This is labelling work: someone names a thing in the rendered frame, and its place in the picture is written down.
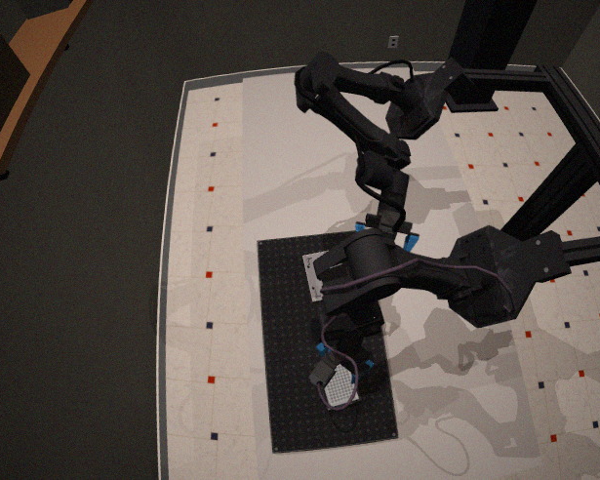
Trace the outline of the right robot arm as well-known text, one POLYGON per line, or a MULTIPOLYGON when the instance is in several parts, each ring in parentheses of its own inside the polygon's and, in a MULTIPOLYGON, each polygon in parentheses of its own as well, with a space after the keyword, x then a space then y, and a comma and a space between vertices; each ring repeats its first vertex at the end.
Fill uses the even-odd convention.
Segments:
POLYGON ((379 104, 393 102, 404 112, 410 129, 415 131, 430 115, 414 82, 411 79, 404 82, 403 78, 385 72, 371 74, 340 66, 326 52, 319 52, 300 73, 299 78, 303 90, 317 100, 314 104, 296 88, 299 110, 305 113, 310 108, 332 122, 353 141, 352 135, 341 125, 359 139, 365 164, 361 181, 381 192, 391 192, 393 198, 396 195, 406 198, 410 176, 399 170, 411 164, 409 146, 404 140, 372 123, 340 92, 364 96, 379 104), (341 125, 333 118, 340 121, 341 125))

